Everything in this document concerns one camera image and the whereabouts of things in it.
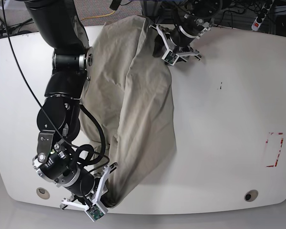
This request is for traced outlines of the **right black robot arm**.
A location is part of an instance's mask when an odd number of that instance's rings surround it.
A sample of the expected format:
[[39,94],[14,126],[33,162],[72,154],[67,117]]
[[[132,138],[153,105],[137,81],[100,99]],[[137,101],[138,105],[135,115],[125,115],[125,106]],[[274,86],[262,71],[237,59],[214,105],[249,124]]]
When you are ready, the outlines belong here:
[[117,164],[109,164],[105,147],[96,152],[89,144],[72,144],[80,131],[80,112],[95,124],[101,143],[105,135],[80,99],[88,85],[92,49],[72,0],[24,2],[42,38],[54,49],[52,74],[45,102],[37,116],[37,155],[33,166],[39,176],[69,190],[62,208],[78,201],[89,211],[114,206],[106,180]]

